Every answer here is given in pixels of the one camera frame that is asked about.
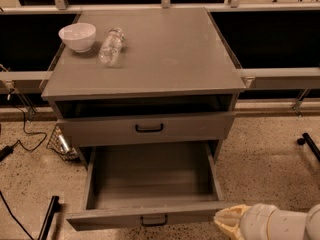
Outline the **grey drawer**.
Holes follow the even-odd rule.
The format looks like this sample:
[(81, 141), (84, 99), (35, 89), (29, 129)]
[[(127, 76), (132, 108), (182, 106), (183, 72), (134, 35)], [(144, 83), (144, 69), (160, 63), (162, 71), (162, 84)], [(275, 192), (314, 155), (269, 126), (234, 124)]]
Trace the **grey drawer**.
[(168, 143), (227, 138), (234, 112), (60, 119), (74, 147)]
[(206, 142), (96, 147), (83, 210), (67, 215), (77, 231), (211, 221), (224, 200)]

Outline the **grey top drawer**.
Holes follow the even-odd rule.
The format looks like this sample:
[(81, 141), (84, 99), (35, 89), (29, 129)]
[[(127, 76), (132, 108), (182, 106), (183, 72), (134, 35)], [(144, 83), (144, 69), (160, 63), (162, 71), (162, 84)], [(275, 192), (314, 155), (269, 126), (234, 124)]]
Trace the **grey top drawer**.
[(227, 138), (234, 112), (60, 119), (74, 147), (168, 143)]

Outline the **grey drawer cabinet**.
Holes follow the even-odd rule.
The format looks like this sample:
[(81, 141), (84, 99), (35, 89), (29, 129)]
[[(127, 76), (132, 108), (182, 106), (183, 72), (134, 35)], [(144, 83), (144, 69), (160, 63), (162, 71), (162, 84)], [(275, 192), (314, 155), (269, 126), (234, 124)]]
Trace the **grey drawer cabinet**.
[[(42, 93), (58, 121), (234, 112), (244, 83), (206, 10), (88, 11), (79, 19), (96, 27), (98, 43), (113, 26), (125, 42), (112, 67), (97, 47), (63, 50)], [(72, 147), (86, 163), (98, 146)]]

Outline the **black right base leg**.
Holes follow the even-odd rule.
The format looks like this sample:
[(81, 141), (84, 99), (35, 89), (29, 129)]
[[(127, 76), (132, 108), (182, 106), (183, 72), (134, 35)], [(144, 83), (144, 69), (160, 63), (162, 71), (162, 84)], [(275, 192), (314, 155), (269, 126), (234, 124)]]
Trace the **black right base leg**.
[(298, 145), (304, 145), (307, 144), (317, 160), (320, 162), (320, 149), (317, 147), (317, 145), (314, 143), (313, 139), (308, 133), (303, 133), (302, 137), (297, 140)]

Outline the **black base leg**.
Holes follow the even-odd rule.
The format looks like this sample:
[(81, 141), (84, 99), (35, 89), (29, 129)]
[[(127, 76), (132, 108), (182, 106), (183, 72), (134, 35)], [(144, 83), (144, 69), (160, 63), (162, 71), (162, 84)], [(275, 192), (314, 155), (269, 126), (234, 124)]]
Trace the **black base leg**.
[(297, 140), (298, 145), (304, 145), (307, 144), (317, 160), (320, 162), (320, 149), (317, 147), (317, 145), (314, 143), (313, 139), (308, 133), (303, 133), (302, 137)]
[(51, 197), (44, 221), (37, 240), (46, 240), (51, 228), (54, 215), (60, 210), (59, 197), (53, 195)]

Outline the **black left base leg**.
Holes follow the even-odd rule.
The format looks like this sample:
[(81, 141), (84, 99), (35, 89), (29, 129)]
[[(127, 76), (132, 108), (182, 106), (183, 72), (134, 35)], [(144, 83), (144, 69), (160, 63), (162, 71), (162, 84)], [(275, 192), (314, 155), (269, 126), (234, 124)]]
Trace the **black left base leg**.
[(37, 240), (46, 240), (51, 228), (54, 215), (60, 210), (59, 197), (53, 195), (51, 197), (44, 221)]

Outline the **clear plastic water bottle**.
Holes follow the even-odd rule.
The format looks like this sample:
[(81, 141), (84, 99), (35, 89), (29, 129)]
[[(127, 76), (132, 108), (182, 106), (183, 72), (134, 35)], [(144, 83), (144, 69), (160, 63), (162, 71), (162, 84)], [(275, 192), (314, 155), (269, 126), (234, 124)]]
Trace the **clear plastic water bottle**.
[(123, 43), (125, 35), (120, 27), (114, 27), (109, 32), (102, 43), (99, 51), (99, 59), (102, 64), (107, 67), (112, 67), (116, 64)]

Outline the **white bowl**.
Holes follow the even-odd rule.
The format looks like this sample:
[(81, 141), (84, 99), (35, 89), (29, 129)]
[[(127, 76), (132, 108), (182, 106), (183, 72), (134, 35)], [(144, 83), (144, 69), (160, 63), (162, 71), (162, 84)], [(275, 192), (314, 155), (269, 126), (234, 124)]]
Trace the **white bowl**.
[(89, 23), (74, 23), (59, 30), (62, 42), (77, 53), (89, 51), (96, 38), (96, 27)]

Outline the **metal railing frame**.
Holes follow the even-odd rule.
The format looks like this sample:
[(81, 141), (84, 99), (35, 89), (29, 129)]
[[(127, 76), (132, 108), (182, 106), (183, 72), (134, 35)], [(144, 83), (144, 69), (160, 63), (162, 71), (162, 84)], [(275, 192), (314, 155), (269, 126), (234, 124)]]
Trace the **metal railing frame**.
[[(184, 7), (205, 7), (212, 12), (258, 12), (258, 11), (289, 11), (310, 9), (316, 11), (320, 9), (319, 0), (0, 0), (1, 15), (9, 14), (40, 14), (40, 13), (65, 13), (89, 9), (124, 9), (124, 8), (184, 8)], [(18, 95), (18, 101), (22, 102), (22, 109), (27, 114), (27, 118), (33, 120), (37, 113), (35, 106), (27, 95), (39, 93), (48, 82), (53, 66), (49, 69), (40, 70), (40, 73), (8, 73), (13, 66), (4, 63), (1, 59), (1, 91), (9, 92), (9, 98), (12, 101), (12, 95)], [(260, 71), (258, 68), (241, 70), (241, 76), (250, 89), (300, 89), (301, 94), (297, 96), (292, 109), (297, 115), (301, 115), (300, 107), (304, 97), (311, 89), (319, 89), (319, 66), (288, 66), (284, 69), (275, 67), (271, 69), (264, 67)]]

